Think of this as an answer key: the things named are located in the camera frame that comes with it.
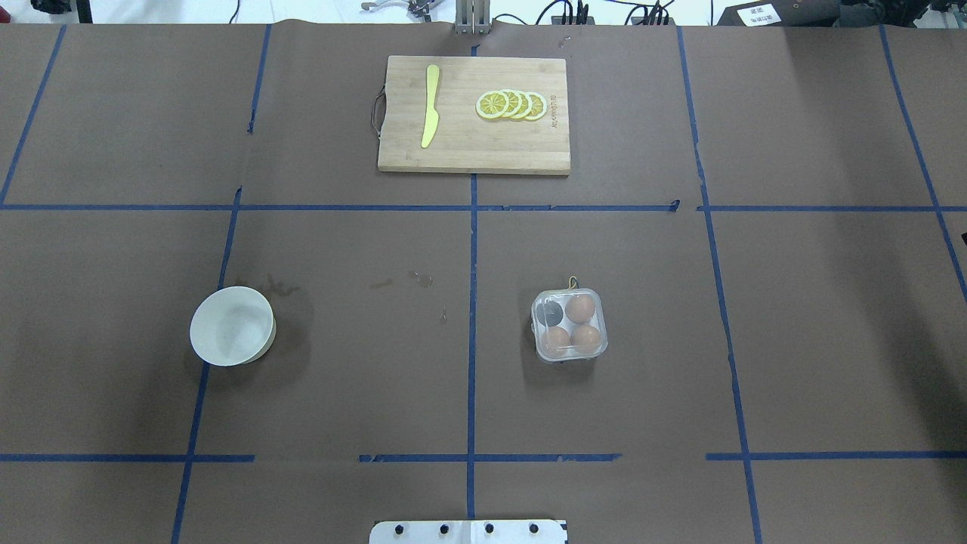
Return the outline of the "clear plastic egg box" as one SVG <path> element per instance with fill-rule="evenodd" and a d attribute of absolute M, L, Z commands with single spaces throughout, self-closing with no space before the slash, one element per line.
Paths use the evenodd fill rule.
<path fill-rule="evenodd" d="M 548 359 L 543 353 L 541 345 L 541 337 L 546 328 L 552 326 L 559 326 L 567 330 L 570 334 L 574 330 L 574 327 L 581 324 L 571 323 L 565 314 L 565 305 L 567 299 L 573 294 L 587 293 L 594 297 L 595 302 L 597 302 L 597 313 L 590 321 L 590 325 L 597 327 L 602 334 L 602 347 L 599 351 L 594 354 L 580 354 L 570 346 L 569 351 L 565 357 L 559 359 Z M 557 289 L 557 290 L 546 290 L 545 292 L 539 293 L 538 296 L 533 300 L 530 306 L 530 317 L 531 317 L 531 328 L 532 334 L 534 336 L 534 341 L 536 345 L 536 355 L 545 361 L 546 363 L 566 363 L 578 360 L 591 360 L 598 356 L 604 354 L 609 345 L 609 337 L 607 331 L 607 324 L 604 319 L 604 309 L 602 309 L 601 297 L 593 289 L 587 288 L 572 288 L 572 289 Z"/>

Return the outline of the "brown egg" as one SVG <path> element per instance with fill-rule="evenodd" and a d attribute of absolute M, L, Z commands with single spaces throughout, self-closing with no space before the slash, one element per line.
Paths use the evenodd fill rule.
<path fill-rule="evenodd" d="M 541 345 L 542 353 L 548 359 L 565 357 L 571 345 L 570 334 L 559 326 L 546 328 L 539 345 Z"/>
<path fill-rule="evenodd" d="M 571 323 L 585 324 L 590 323 L 597 313 L 597 302 L 591 294 L 573 294 L 567 299 L 565 314 Z"/>
<path fill-rule="evenodd" d="M 571 347 L 580 354 L 594 354 L 602 347 L 602 334 L 597 327 L 581 324 L 571 332 Z"/>

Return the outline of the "white bowl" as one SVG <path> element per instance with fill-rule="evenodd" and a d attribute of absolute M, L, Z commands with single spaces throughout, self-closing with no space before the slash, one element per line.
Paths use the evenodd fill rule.
<path fill-rule="evenodd" d="M 256 361 L 275 342 L 277 322 L 270 301 L 246 286 L 212 293 L 190 321 L 190 344 L 196 355 L 215 367 Z"/>

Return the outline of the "yellow plastic knife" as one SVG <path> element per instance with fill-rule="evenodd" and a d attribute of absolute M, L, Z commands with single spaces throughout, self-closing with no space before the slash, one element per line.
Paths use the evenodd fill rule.
<path fill-rule="evenodd" d="M 420 142 L 422 149 L 432 144 L 438 130 L 440 114 L 436 110 L 436 100 L 439 83 L 440 67 L 436 64 L 428 65 L 425 70 L 425 116 Z"/>

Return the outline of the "wooden cutting board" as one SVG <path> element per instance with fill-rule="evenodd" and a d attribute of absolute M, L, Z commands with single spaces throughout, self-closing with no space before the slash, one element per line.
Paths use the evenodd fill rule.
<path fill-rule="evenodd" d="M 440 67 L 432 144 L 422 149 L 425 70 Z M 539 121 L 484 120 L 477 97 L 504 88 L 541 93 L 550 100 Z M 383 172 L 454 175 L 571 173 L 567 63 L 560 58 L 393 55 L 384 83 L 378 168 Z"/>

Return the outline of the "yellow lemon slices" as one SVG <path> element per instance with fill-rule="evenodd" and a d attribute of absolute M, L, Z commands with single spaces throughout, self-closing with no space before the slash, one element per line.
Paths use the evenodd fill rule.
<path fill-rule="evenodd" d="M 545 117 L 550 100 L 541 93 L 504 88 L 477 97 L 474 111 L 484 120 L 535 122 Z"/>

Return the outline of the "black device with white label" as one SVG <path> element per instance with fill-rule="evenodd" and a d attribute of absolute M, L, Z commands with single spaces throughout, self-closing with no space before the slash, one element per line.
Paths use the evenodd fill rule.
<path fill-rule="evenodd" d="M 726 7 L 715 26 L 829 27 L 842 14 L 842 1 L 746 1 Z"/>

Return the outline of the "aluminium frame post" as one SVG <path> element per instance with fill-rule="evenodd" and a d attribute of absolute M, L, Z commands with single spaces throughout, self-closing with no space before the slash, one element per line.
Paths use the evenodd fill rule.
<path fill-rule="evenodd" d="M 459 35 L 486 35 L 493 28 L 490 0 L 457 0 L 455 31 Z"/>

